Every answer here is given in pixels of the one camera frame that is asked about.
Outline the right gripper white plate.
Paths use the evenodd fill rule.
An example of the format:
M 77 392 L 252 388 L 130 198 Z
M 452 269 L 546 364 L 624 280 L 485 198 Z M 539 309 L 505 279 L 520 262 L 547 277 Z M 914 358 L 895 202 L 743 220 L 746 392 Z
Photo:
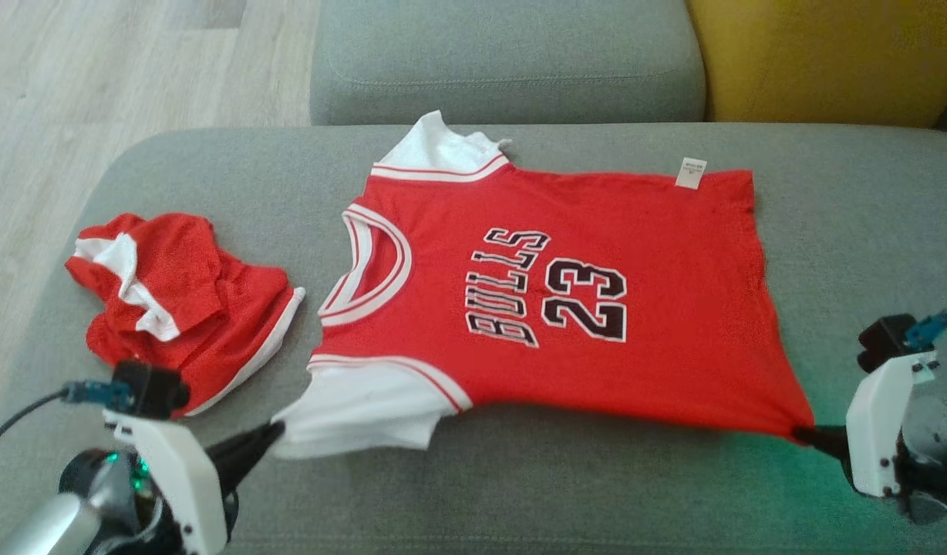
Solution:
M 850 464 L 858 494 L 925 495 L 922 471 L 942 451 L 942 402 L 922 386 L 938 361 L 934 351 L 889 359 L 859 382 L 846 426 L 794 426 L 792 439 Z

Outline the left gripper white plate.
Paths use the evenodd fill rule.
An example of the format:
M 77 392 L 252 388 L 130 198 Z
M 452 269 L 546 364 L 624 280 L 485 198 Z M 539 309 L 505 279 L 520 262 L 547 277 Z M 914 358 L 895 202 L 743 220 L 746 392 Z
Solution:
M 207 447 L 174 422 L 103 412 L 115 439 L 128 443 L 149 467 L 150 478 L 175 522 L 187 554 L 220 554 L 227 546 L 224 502 L 284 435 L 283 421 L 266 422 Z

